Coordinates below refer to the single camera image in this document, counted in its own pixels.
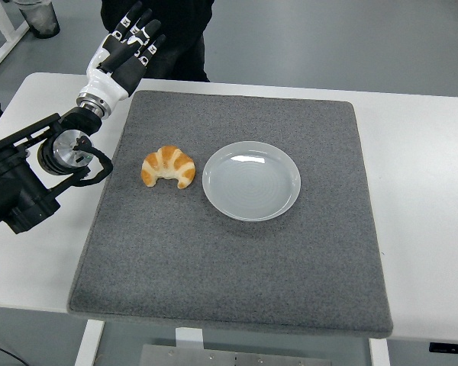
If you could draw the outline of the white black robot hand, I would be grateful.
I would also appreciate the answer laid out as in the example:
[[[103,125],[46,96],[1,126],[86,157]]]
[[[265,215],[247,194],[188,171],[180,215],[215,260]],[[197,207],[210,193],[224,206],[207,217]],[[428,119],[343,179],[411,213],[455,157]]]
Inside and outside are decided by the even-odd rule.
[[[141,1],[135,2],[91,58],[88,83],[79,92],[77,105],[106,118],[119,101],[132,96],[166,40],[165,35],[156,34],[160,28],[152,11]]]

